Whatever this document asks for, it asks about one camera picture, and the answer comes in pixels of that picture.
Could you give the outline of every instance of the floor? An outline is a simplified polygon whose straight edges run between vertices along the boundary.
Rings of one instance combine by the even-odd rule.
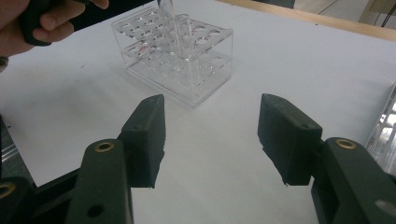
[[[359,21],[368,2],[369,0],[296,0],[294,8],[348,21]],[[387,11],[377,13],[370,23],[381,26],[387,14]],[[396,17],[392,16],[385,27],[396,29]]]

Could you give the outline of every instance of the wooden strip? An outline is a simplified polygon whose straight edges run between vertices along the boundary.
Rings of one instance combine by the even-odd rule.
[[[396,30],[363,24],[356,21],[346,21],[333,17],[317,15],[300,10],[277,7],[265,3],[254,2],[250,0],[218,0],[222,3],[231,4],[233,6],[245,7],[256,11],[276,14],[300,21],[309,21],[315,24],[330,26],[332,28],[349,31],[360,35],[368,35],[376,38],[390,40],[396,42]]]

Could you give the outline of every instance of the black tool held in hand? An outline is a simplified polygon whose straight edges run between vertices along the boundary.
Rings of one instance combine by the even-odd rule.
[[[88,5],[89,0],[75,0]],[[37,40],[33,37],[33,30],[41,27],[40,16],[50,10],[53,6],[59,5],[59,0],[30,0],[28,7],[23,11],[20,18],[21,28],[26,43],[35,46],[48,46],[50,42]]]

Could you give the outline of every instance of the cable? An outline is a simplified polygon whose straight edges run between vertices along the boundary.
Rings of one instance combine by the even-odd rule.
[[[389,18],[392,16],[392,14],[393,14],[393,12],[395,11],[395,9],[396,9],[396,4],[395,4],[395,5],[393,6],[393,8],[390,10],[390,12],[388,13],[387,17],[384,19],[384,22],[382,22],[381,27],[384,27],[384,26],[387,24]]]

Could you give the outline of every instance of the white tabletop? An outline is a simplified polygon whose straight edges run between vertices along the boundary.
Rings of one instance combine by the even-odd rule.
[[[262,151],[261,95],[293,102],[323,139],[364,144],[396,81],[396,43],[212,0],[174,3],[234,29],[233,76],[194,109],[165,96],[165,156],[156,189],[133,189],[135,223],[318,223],[310,187],[285,187]],[[90,143],[117,137],[158,93],[124,70],[119,18],[11,57],[0,75],[0,113],[37,185],[78,168]]]

